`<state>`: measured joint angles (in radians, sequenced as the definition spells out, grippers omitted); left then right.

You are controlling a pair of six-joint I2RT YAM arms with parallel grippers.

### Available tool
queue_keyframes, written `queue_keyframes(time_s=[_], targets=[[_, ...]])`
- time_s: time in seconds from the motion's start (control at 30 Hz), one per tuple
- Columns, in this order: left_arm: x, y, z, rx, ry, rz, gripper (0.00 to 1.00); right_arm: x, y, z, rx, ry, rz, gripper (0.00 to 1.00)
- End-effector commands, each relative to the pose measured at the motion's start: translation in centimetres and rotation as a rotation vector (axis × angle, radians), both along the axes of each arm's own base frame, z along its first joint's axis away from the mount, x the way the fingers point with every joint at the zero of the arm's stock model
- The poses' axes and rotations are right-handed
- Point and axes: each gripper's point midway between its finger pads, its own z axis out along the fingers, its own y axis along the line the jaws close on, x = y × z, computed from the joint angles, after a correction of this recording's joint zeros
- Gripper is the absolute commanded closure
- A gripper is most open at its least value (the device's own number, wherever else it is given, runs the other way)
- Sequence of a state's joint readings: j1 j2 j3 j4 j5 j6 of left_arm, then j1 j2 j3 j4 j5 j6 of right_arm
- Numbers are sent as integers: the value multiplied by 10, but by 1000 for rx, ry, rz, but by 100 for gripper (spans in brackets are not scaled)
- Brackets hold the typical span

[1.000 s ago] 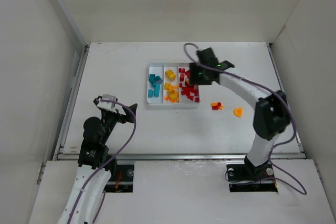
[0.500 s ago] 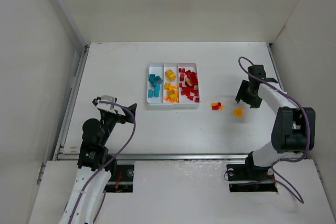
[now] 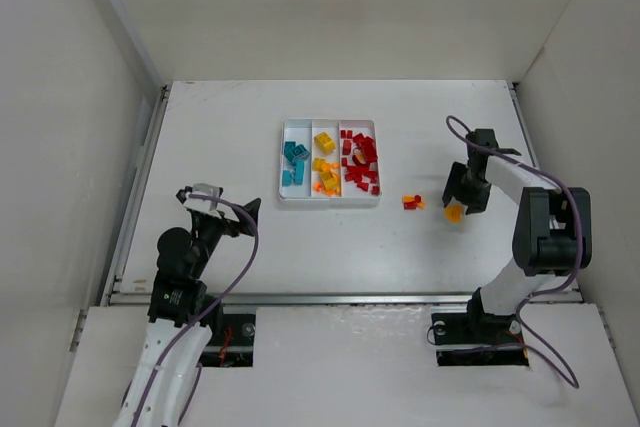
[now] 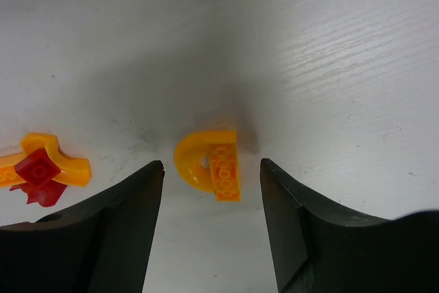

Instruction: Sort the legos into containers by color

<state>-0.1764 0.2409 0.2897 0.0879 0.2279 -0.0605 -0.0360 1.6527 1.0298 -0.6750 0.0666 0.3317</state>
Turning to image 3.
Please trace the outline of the orange arch lego piece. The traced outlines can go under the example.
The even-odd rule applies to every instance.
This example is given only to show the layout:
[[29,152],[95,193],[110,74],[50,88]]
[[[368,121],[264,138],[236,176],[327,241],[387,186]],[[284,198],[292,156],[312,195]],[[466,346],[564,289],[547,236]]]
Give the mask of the orange arch lego piece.
[[444,208],[444,216],[447,221],[458,224],[463,220],[465,207],[459,204],[451,204]]

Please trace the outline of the red flower duplo piece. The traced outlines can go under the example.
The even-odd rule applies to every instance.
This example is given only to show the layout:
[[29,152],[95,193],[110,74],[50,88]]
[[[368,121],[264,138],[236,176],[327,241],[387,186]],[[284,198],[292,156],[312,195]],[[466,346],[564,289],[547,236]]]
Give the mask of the red flower duplo piece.
[[355,166],[369,168],[374,160],[371,160],[366,154],[359,148],[355,148],[352,152],[351,160]]

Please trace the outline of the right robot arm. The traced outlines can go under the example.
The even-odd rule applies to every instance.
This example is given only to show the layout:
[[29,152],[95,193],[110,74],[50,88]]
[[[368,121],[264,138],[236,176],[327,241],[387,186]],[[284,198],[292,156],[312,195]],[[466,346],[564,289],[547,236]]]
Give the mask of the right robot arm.
[[486,210],[493,187],[518,208],[511,241],[512,257],[488,284],[476,289],[461,324],[477,342],[506,329],[519,305],[554,278],[573,282],[592,256],[591,199],[583,188],[569,188],[556,177],[501,148],[492,129],[467,129],[461,137],[467,161],[451,166],[443,206],[456,204],[466,215]]

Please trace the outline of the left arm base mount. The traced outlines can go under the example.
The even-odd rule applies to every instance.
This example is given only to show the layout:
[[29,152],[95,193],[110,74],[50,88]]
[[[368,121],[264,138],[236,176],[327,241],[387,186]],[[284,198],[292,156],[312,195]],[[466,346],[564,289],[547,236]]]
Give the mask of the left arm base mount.
[[204,318],[212,337],[200,354],[205,368],[249,368],[253,366],[257,327],[256,309],[219,304]]

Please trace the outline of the yellow striped slope duplo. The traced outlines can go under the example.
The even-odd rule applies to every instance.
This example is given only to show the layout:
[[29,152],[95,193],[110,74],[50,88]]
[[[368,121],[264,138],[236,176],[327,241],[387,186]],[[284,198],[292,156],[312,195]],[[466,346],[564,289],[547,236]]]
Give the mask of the yellow striped slope duplo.
[[333,171],[323,171],[319,173],[322,188],[325,191],[336,191],[339,187],[340,176]]

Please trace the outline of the yellow duplo brick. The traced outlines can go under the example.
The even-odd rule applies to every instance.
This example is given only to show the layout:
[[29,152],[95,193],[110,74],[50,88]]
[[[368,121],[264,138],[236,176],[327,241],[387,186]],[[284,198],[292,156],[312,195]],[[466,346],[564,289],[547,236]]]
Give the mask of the yellow duplo brick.
[[329,155],[336,149],[336,144],[327,132],[320,132],[314,137],[314,144],[323,155]]

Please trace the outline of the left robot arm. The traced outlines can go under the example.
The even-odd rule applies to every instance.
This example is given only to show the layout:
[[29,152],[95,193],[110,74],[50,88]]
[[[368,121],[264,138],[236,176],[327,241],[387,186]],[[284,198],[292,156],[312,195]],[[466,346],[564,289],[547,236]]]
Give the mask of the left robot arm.
[[223,318],[223,299],[246,276],[247,263],[218,295],[201,276],[225,236],[259,238],[261,199],[239,205],[221,189],[186,187],[177,198],[189,213],[188,229],[173,227],[158,238],[156,275],[136,370],[114,421],[117,426],[178,426],[202,373],[200,357]]

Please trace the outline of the teal frog duplo piece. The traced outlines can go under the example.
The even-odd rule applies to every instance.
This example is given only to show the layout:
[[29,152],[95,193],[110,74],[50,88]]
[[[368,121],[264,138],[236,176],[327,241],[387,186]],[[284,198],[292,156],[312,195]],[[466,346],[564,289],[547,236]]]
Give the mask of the teal frog duplo piece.
[[297,160],[294,166],[293,184],[296,186],[302,185],[305,178],[305,162],[303,160]]

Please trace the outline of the teal duplo brick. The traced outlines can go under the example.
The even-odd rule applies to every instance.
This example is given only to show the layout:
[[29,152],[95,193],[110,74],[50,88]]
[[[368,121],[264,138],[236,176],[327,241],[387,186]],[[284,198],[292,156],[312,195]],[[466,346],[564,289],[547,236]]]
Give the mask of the teal duplo brick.
[[281,185],[283,187],[290,186],[292,184],[292,173],[289,170],[283,170],[281,174]]
[[295,166],[298,161],[306,161],[309,158],[310,153],[302,143],[296,143],[295,141],[285,141],[283,147],[283,155],[290,165]]

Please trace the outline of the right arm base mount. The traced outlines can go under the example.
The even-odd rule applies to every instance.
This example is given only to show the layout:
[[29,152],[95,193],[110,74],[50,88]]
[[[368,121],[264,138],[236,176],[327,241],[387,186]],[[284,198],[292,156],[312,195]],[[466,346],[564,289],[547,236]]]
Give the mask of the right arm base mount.
[[429,332],[439,367],[528,367],[519,322],[514,316],[434,312]]

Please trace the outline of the red orange lego pile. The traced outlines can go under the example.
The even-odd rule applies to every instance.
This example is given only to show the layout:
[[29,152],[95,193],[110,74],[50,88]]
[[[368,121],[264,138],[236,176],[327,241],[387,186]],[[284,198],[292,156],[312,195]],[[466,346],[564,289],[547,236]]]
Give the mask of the red orange lego pile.
[[404,195],[402,197],[402,204],[404,210],[423,210],[425,208],[425,201],[419,194]]

